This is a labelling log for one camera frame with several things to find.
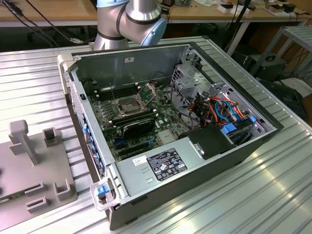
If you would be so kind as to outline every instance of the motherboard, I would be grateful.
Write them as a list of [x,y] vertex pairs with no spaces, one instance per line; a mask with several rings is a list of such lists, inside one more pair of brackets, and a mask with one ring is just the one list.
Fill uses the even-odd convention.
[[173,109],[166,86],[156,82],[97,90],[89,101],[116,161],[171,143],[190,130]]

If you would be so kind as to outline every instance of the metal rack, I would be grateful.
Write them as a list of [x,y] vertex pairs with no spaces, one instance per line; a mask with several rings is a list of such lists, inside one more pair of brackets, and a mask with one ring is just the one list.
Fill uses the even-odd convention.
[[[264,62],[265,58],[269,55],[274,46],[278,43],[279,39],[283,36],[287,36],[288,39],[282,48],[278,51],[277,56],[281,57],[291,42],[296,42],[308,51],[312,51],[312,27],[281,27],[271,43],[268,45],[261,58],[255,64],[250,74],[253,76],[259,70],[261,64]],[[305,73],[312,66],[312,60],[299,72],[299,75]]]
[[[312,128],[211,40],[164,39],[159,44],[189,41],[220,64],[284,129],[241,164],[114,233],[311,233]],[[56,60],[59,54],[89,50],[77,46],[0,54],[0,140],[8,138],[6,123],[17,118],[27,120],[31,134],[48,126],[60,129],[78,192],[76,201],[3,234],[110,233],[105,212],[92,203],[92,180],[69,117]],[[219,81],[210,67],[202,69]]]

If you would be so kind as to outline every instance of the power supply label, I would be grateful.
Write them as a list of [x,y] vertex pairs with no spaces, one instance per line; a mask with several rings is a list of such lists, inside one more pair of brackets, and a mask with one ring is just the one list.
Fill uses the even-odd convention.
[[175,148],[147,158],[157,180],[163,181],[187,169]]

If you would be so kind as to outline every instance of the white plastic handle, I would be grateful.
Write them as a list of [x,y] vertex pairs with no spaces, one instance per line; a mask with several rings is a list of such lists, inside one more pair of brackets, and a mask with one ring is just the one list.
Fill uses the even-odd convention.
[[92,196],[92,200],[93,200],[93,203],[95,205],[95,207],[99,210],[99,211],[105,211],[105,210],[108,210],[109,208],[117,205],[120,203],[120,200],[119,198],[116,198],[110,202],[107,202],[105,204],[101,204],[100,203],[100,200],[98,198],[98,190],[97,190],[97,187],[99,186],[102,186],[102,185],[108,185],[108,177],[105,177],[103,179],[101,179],[99,182],[97,183],[94,183],[93,185],[91,185],[90,187],[90,193],[91,193],[91,196]]

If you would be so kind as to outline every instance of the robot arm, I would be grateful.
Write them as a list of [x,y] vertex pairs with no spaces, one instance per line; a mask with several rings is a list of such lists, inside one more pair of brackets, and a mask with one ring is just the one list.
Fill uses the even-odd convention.
[[127,39],[141,46],[155,45],[167,22],[157,0],[98,0],[98,34],[94,50],[128,47]]

